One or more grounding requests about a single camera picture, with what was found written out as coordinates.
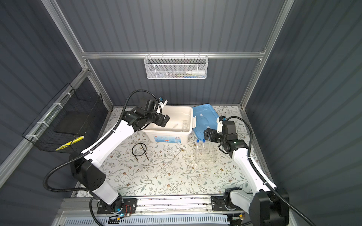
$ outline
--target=blue lid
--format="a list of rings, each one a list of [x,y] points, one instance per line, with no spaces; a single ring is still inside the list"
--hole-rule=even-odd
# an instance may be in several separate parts
[[[216,119],[219,117],[210,104],[193,107],[193,117],[196,117],[196,127],[193,129],[197,138],[205,139],[204,131],[207,128],[217,129]]]

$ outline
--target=blue label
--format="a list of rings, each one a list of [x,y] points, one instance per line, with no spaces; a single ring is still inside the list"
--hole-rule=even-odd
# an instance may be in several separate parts
[[[155,142],[166,142],[166,143],[181,143],[180,137],[174,137],[174,136],[160,136],[160,135],[154,135]]]

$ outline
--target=yellow stick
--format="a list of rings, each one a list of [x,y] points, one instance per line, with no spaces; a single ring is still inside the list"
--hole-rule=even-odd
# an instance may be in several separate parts
[[[59,151],[60,149],[64,149],[64,148],[68,147],[69,145],[77,143],[78,141],[83,140],[83,139],[84,139],[84,136],[80,136],[78,138],[75,138],[74,140],[72,140],[72,141],[60,146],[59,148],[57,148],[56,151]]]

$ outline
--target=dark gray wall panel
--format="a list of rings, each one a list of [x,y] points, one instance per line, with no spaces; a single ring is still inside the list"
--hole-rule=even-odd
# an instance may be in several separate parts
[[[136,89],[146,89],[169,104],[237,104],[240,103],[257,59],[210,59],[206,79],[155,80],[148,79],[142,59],[90,60],[113,104],[123,105]],[[135,94],[129,105],[138,105]]]
[[[246,108],[273,178],[317,225],[362,221],[361,8],[296,1]]]
[[[262,51],[283,1],[58,1],[87,52]]]
[[[0,1],[2,162],[81,67],[40,1]]]
[[[0,1],[0,163],[21,134],[81,67],[41,1]],[[67,154],[33,148],[0,189],[1,225],[50,225],[66,193],[51,193],[43,177]],[[51,185],[72,187],[69,168]]]

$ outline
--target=floral tablecloth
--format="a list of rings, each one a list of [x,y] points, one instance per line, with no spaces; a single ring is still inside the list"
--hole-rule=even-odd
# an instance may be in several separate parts
[[[241,117],[237,106],[213,108],[218,115]],[[121,111],[121,108],[112,110],[105,132],[117,122]],[[235,124],[238,138],[248,144],[249,136],[244,124],[237,119]],[[232,187],[241,187],[250,192],[243,171],[229,155],[217,150],[215,162],[195,164],[193,150],[196,139],[192,132],[186,144],[151,142],[142,131],[138,131],[106,158],[100,170],[110,185],[123,196],[215,194]],[[149,160],[143,155],[137,157],[137,161],[132,155],[132,147],[140,142],[147,145]],[[253,148],[252,156],[258,162]],[[80,191],[76,196],[90,195]]]

